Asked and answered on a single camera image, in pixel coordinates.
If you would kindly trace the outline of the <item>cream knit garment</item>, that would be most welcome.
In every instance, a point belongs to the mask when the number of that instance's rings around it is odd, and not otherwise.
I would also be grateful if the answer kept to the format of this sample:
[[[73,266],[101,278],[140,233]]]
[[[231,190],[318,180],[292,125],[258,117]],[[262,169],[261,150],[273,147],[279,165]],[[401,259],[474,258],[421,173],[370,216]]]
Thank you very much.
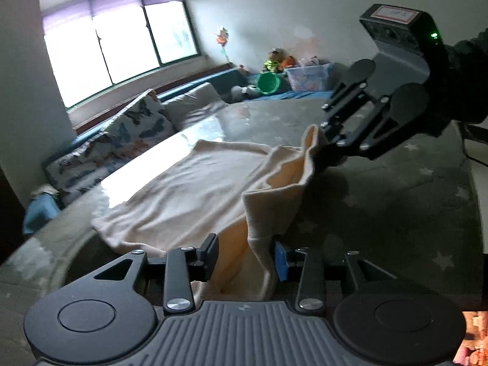
[[[93,229],[120,254],[143,249],[151,257],[198,246],[214,233],[219,257],[211,279],[193,284],[195,300],[267,300],[277,281],[272,239],[298,212],[346,193],[345,178],[319,166],[321,138],[312,125],[297,147],[199,141],[130,199],[93,218]]]

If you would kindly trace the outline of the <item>clear plastic toy box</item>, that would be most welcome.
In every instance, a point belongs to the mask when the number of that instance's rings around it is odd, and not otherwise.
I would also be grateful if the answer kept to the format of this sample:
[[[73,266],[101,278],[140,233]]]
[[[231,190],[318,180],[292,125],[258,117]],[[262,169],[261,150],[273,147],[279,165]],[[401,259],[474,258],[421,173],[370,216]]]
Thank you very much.
[[[334,63],[289,68],[285,73],[294,92],[325,92],[333,89]]]

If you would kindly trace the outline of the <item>brown plush toy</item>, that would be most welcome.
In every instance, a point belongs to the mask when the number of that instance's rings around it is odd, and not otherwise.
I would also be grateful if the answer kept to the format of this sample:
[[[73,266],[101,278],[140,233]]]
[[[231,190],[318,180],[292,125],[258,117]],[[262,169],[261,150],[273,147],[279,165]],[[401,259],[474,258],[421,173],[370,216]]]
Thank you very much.
[[[275,48],[268,54],[268,60],[263,64],[263,72],[275,74],[283,73],[286,69],[294,68],[297,64],[293,56],[288,55],[280,48]]]

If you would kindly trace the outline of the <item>green plastic bucket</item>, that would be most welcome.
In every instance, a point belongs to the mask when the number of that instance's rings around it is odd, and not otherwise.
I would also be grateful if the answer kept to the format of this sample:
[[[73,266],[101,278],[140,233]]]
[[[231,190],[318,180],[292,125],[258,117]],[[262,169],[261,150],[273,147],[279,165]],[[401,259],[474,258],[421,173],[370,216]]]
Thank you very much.
[[[279,75],[266,71],[258,76],[256,87],[262,94],[271,95],[279,90],[280,84],[281,78]]]

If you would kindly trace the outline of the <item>blue bed sheet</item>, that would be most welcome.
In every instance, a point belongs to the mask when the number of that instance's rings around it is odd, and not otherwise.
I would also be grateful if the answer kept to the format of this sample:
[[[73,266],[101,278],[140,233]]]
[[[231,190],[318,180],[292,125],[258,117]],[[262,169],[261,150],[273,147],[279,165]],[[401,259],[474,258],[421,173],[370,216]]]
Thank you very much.
[[[264,93],[258,93],[257,99],[259,100],[282,100],[291,98],[325,98],[331,92],[333,86],[337,82],[338,72],[337,65],[334,63],[327,63],[317,66],[306,66],[305,71],[309,74],[317,75],[319,79],[323,81],[323,88],[321,90],[312,90],[307,88],[306,90],[294,91],[289,85],[288,79],[285,78],[286,74],[282,74],[284,77],[282,84],[278,90],[270,95]],[[243,68],[229,69],[223,71],[214,70],[211,75],[201,78],[196,78],[187,83],[180,84],[179,87],[160,88],[160,93],[157,98],[160,102],[164,103],[172,98],[179,97],[185,92],[199,87],[202,84],[210,83],[217,91],[220,98],[223,101],[234,103],[235,99],[232,95],[232,89],[238,86],[245,88],[257,85],[259,75],[258,74],[246,74]],[[108,127],[108,124],[116,117],[114,113],[110,113],[107,119],[104,119],[96,125],[89,128],[87,131],[81,133],[71,143],[62,146],[56,153],[50,155],[42,164],[42,169],[47,170],[47,166],[53,163],[60,157],[64,157],[68,153],[84,145],[87,141],[91,141],[96,138],[100,133],[104,132]],[[40,228],[42,228],[48,221],[54,219],[59,212],[65,207],[65,202],[58,196],[49,194],[46,190],[42,190],[40,194],[35,195],[33,200],[27,207],[26,214],[23,222],[23,233],[25,235],[33,235]]]

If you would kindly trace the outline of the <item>grey stuffed toy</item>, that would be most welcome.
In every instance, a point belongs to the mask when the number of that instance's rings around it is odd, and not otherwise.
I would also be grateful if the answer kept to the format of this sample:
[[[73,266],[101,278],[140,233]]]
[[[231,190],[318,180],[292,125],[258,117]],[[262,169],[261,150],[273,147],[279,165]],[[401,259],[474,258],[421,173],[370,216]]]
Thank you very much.
[[[243,100],[258,98],[261,95],[260,90],[255,85],[245,87],[236,85],[231,88],[230,93],[233,102],[242,102]]]

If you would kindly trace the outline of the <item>colourful pinwheel toy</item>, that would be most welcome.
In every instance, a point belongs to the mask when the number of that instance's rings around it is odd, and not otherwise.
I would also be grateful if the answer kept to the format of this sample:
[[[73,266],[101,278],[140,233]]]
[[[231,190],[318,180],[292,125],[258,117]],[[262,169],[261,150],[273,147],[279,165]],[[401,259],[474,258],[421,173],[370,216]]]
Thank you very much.
[[[228,44],[228,40],[229,40],[228,30],[225,27],[222,27],[217,33],[216,41],[220,45],[222,53],[225,56],[227,63],[231,64],[231,60],[230,60],[230,58],[227,54],[227,51],[226,51],[226,46]]]

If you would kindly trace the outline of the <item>long butterfly print cushion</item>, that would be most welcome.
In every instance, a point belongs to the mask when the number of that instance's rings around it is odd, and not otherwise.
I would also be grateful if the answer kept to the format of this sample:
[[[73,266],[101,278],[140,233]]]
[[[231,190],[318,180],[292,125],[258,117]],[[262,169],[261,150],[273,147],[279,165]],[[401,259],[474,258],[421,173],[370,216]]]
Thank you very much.
[[[45,168],[64,206],[122,168],[126,162],[115,154],[113,139],[101,132]]]

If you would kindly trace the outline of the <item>grey plain pillow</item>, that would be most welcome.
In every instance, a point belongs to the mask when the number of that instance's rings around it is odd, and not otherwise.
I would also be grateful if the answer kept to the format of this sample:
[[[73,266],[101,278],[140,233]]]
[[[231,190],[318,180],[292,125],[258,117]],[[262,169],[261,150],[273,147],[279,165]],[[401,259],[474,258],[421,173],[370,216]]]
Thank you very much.
[[[228,104],[209,82],[200,84],[187,93],[162,104],[165,116],[177,131],[191,127],[227,106]]]

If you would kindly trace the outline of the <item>grey star quilted mat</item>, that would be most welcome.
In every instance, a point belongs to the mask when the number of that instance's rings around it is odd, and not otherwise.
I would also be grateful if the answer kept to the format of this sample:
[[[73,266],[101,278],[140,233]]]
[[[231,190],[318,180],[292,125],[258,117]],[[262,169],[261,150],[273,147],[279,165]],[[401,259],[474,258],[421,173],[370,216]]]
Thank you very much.
[[[306,127],[322,121],[319,99],[232,104],[140,155],[66,207],[1,267],[1,362],[31,365],[23,318],[47,294],[52,271],[93,217],[123,203],[182,160],[194,144],[249,141],[298,145]],[[381,158],[351,158],[341,174],[346,193],[301,211],[292,234],[321,241],[329,258],[347,249],[450,296],[465,309],[481,307],[487,171],[463,153],[455,126],[438,138],[416,136]]]

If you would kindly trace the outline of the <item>large butterfly print pillow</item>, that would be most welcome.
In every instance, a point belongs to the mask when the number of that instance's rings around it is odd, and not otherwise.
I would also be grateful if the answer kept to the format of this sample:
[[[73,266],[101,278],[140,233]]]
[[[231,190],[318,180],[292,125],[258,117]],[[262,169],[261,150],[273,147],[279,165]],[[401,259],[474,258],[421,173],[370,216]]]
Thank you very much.
[[[124,107],[105,129],[114,149],[134,145],[149,147],[176,133],[153,89]]]

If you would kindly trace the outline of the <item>green framed window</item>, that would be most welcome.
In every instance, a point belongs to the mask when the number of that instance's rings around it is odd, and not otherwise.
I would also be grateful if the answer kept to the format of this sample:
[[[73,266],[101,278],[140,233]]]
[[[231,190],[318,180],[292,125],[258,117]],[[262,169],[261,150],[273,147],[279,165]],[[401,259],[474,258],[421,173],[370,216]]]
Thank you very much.
[[[43,13],[42,26],[67,109],[200,54],[185,0],[74,0]]]

